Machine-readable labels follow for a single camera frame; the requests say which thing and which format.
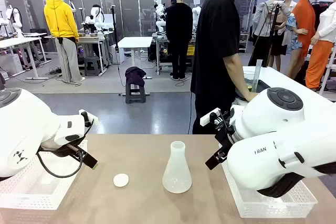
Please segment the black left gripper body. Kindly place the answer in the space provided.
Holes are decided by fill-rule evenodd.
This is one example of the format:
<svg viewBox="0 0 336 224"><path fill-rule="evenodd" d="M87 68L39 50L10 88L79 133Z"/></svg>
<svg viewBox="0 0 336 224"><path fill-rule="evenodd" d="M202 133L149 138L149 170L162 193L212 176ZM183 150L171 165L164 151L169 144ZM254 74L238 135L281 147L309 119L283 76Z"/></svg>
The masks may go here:
<svg viewBox="0 0 336 224"><path fill-rule="evenodd" d="M58 157L66 157L66 156L76 156L79 151L78 145L65 144L65 145L41 145L39 147L39 151L42 152L51 152L52 154Z"/></svg>

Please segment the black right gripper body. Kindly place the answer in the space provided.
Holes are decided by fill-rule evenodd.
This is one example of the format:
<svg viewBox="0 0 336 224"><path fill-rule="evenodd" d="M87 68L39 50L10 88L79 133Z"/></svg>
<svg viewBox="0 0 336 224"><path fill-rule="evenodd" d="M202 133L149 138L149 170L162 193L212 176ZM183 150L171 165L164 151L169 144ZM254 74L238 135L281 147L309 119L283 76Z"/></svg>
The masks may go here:
<svg viewBox="0 0 336 224"><path fill-rule="evenodd" d="M219 142L220 147L219 150L214 154L214 157L218 162L224 162L227 159L229 150L235 143L234 134L236 131L234 126L218 126L216 129L217 133L215 138Z"/></svg>

